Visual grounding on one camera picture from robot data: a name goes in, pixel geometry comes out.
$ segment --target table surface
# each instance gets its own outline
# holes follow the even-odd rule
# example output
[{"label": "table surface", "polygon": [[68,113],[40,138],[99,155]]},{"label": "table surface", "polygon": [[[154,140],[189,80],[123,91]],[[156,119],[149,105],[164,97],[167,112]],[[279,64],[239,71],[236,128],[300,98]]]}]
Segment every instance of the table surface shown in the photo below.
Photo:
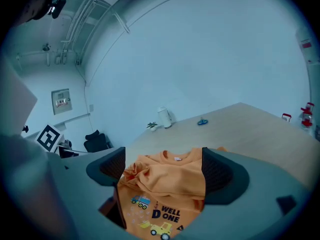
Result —
[{"label": "table surface", "polygon": [[[201,117],[208,123],[197,125]],[[220,146],[275,164],[309,190],[318,179],[320,142],[280,117],[244,103],[176,122],[169,129],[146,130],[126,149],[126,166],[138,155],[163,150],[182,154],[191,148]]]}]

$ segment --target white wall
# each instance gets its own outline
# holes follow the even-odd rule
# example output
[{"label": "white wall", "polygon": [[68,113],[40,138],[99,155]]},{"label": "white wall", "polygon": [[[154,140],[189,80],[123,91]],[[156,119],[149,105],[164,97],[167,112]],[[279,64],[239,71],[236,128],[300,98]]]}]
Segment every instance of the white wall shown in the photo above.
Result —
[{"label": "white wall", "polygon": [[277,0],[169,0],[130,34],[110,20],[86,57],[92,121],[124,146],[162,105],[178,121],[237,102],[297,119],[310,98],[300,23]]},{"label": "white wall", "polygon": [[[73,143],[73,149],[85,151],[85,135],[91,134],[88,112],[86,109],[84,88],[85,81],[74,65],[37,65],[25,67],[20,73],[22,81],[37,97],[26,125],[29,132],[23,137],[33,135],[46,124],[64,124],[62,132],[65,139]],[[54,115],[51,92],[69,89],[72,110]]]}]

